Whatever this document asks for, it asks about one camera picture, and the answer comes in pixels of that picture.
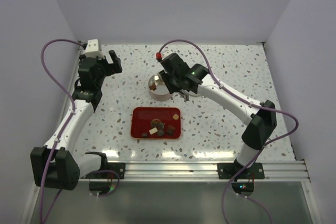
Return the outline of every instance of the speckled table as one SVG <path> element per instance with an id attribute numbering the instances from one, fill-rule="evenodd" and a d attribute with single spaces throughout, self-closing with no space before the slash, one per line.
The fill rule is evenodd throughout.
<path id="1" fill-rule="evenodd" d="M 160 45 L 104 45 L 115 50 L 123 72 L 104 81 L 103 97 L 75 146 L 74 156 L 100 151 L 112 161 L 233 161 L 241 148 L 245 126 L 229 111 L 203 97 L 190 97 L 187 105 L 177 94 L 166 102 L 152 100 L 148 79 L 162 70 L 155 61 Z M 201 45 L 214 73 L 226 84 L 252 98 L 269 99 L 279 108 L 276 91 L 261 45 Z M 205 65 L 189 45 L 171 45 L 164 56 L 177 52 L 192 66 Z M 181 110 L 182 135 L 178 140 L 135 140 L 131 137 L 132 112 L 139 106 L 173 106 Z M 273 137 L 287 131 L 282 115 Z M 293 161 L 289 138 L 271 144 L 259 161 Z"/>

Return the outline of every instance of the black mounting bracket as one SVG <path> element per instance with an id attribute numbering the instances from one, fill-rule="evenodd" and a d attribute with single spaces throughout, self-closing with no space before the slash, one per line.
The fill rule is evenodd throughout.
<path id="1" fill-rule="evenodd" d="M 119 175 L 120 179 L 124 179 L 125 167 L 126 167 L 125 163 L 109 162 L 109 163 L 107 163 L 106 170 L 112 170 Z M 90 178 L 90 179 L 105 178 L 105 179 L 107 179 L 107 178 L 110 178 L 110 177 L 111 177 L 110 173 L 96 173 L 96 174 L 89 174 L 85 178 Z"/>
<path id="2" fill-rule="evenodd" d="M 237 169 L 235 163 L 218 163 L 217 172 L 219 179 L 230 179 L 240 169 Z M 250 168 L 245 169 L 239 176 L 236 177 L 235 182 L 238 179 L 264 179 L 265 173 L 262 163 L 253 163 Z"/>

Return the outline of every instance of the round container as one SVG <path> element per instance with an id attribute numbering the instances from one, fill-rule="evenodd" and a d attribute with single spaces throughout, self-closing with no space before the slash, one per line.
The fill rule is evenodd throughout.
<path id="1" fill-rule="evenodd" d="M 156 73 L 148 81 L 149 95 L 160 102 L 169 100 L 172 94 L 169 93 L 160 75 Z"/>

